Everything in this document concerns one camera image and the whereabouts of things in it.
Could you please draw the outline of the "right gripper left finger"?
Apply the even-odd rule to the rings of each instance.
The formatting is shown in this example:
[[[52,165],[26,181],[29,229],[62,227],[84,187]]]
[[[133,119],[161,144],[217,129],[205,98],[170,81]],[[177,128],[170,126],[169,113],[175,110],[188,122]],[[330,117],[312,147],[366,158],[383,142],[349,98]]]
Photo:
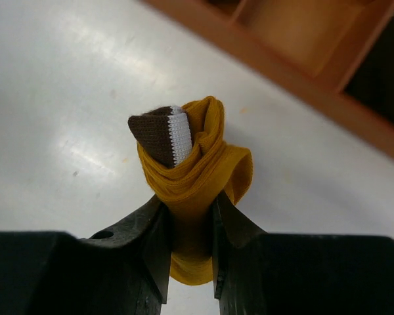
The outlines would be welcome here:
[[[0,314],[159,314],[169,211],[157,198],[90,238],[0,232]]]

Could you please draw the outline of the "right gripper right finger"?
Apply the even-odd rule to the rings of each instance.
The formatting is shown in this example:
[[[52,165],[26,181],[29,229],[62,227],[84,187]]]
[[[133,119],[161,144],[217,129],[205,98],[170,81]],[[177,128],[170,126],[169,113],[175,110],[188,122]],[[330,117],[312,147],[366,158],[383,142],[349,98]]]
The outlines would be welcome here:
[[[220,193],[213,286],[222,314],[394,314],[394,240],[273,234]]]

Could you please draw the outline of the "mustard yellow sock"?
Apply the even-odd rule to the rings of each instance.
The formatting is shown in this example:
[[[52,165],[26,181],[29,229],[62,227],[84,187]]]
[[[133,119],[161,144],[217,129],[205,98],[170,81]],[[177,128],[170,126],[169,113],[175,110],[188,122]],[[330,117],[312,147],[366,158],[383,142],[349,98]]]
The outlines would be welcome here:
[[[249,190],[253,158],[224,139],[225,109],[213,96],[132,115],[145,179],[171,215],[170,276],[185,285],[213,280],[209,208],[221,193],[236,205]]]

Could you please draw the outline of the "orange compartment tray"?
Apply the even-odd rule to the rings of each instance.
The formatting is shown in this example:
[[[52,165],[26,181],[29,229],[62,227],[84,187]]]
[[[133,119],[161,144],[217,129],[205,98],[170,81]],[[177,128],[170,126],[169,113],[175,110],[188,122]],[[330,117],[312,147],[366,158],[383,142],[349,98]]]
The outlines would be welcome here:
[[[394,159],[394,125],[344,94],[394,1],[152,1],[151,5]]]

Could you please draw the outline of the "dark brown sock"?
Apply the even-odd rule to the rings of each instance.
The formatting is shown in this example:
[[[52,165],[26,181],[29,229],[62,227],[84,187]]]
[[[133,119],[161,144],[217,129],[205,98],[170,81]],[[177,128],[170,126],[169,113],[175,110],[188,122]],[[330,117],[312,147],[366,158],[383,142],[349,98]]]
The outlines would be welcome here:
[[[345,92],[394,124],[394,16]]]

